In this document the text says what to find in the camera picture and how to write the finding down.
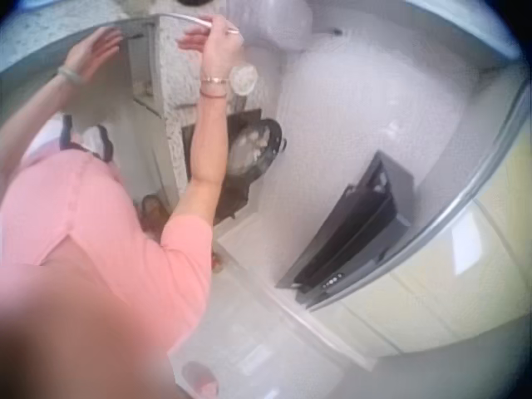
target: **utensil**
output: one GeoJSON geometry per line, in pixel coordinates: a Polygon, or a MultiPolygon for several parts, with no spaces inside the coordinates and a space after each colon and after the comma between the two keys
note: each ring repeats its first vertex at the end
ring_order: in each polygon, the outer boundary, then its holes
{"type": "MultiPolygon", "coordinates": [[[[200,18],[197,18],[197,17],[192,17],[191,15],[177,14],[177,13],[174,13],[174,12],[161,12],[158,15],[164,16],[164,17],[170,17],[170,18],[174,18],[174,19],[180,19],[182,21],[192,22],[192,23],[195,23],[197,25],[201,25],[202,27],[207,27],[208,29],[211,29],[213,27],[213,24],[211,22],[204,21],[203,19],[200,19],[200,18]]],[[[237,28],[235,28],[235,27],[230,27],[227,30],[227,33],[233,33],[234,35],[239,35],[240,31],[237,28]]]]}

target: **pink shirt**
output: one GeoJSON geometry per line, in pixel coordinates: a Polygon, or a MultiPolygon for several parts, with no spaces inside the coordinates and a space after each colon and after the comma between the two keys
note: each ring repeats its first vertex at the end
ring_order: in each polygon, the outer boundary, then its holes
{"type": "Polygon", "coordinates": [[[2,264],[42,265],[65,239],[91,277],[131,306],[166,349],[198,324],[208,298],[212,228],[174,216],[161,244],[146,238],[113,169],[79,150],[47,145],[10,185],[1,208],[2,264]]]}

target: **granite countertop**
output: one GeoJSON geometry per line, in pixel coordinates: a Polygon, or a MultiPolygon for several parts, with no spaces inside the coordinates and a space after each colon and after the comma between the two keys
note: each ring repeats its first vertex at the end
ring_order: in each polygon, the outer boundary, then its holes
{"type": "MultiPolygon", "coordinates": [[[[222,12],[224,0],[214,0],[203,7],[186,7],[175,0],[63,0],[31,12],[16,13],[0,31],[0,72],[46,45],[71,34],[101,24],[148,17],[160,12],[181,12],[190,15],[222,12]]],[[[189,25],[161,17],[156,44],[156,66],[162,118],[165,122],[175,182],[182,193],[188,183],[181,127],[195,123],[195,104],[200,88],[200,55],[176,50],[175,39],[189,25]]],[[[271,90],[259,79],[248,98],[248,109],[270,101],[271,90]]]]}

